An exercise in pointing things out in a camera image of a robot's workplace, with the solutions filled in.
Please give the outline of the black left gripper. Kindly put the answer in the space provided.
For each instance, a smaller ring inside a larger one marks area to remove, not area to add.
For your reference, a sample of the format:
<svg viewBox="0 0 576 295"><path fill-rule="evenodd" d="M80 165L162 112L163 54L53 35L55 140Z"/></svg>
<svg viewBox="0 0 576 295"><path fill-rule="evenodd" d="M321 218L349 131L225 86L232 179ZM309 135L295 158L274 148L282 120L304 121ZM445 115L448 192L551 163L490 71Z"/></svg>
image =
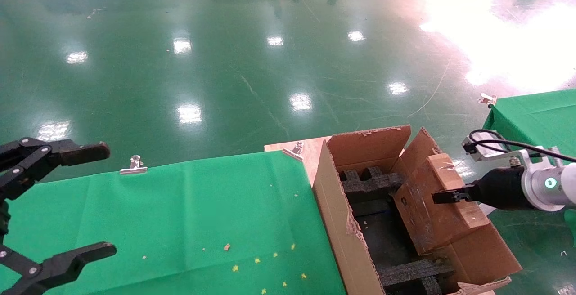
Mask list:
<svg viewBox="0 0 576 295"><path fill-rule="evenodd" d="M75 166L110 157L106 143L78 145L71 139L52 142L23 138L0 147L0 237L9 233L9 204L27 192L58 166ZM43 295L66 283L74 282L82 269L92 262L117 254L110 242L97 242L37 262L0 246L2 266L20 274L20 279L3 295Z"/></svg>

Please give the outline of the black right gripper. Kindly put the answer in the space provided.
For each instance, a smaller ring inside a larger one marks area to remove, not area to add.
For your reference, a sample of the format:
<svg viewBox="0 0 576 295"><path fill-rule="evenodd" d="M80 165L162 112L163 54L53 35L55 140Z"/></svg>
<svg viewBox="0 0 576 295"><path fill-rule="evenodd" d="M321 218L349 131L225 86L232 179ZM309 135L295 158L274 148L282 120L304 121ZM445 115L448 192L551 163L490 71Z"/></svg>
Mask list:
<svg viewBox="0 0 576 295"><path fill-rule="evenodd" d="M479 201L500 210L524 210L523 166L495 168L468 186L432 194L435 204Z"/></svg>

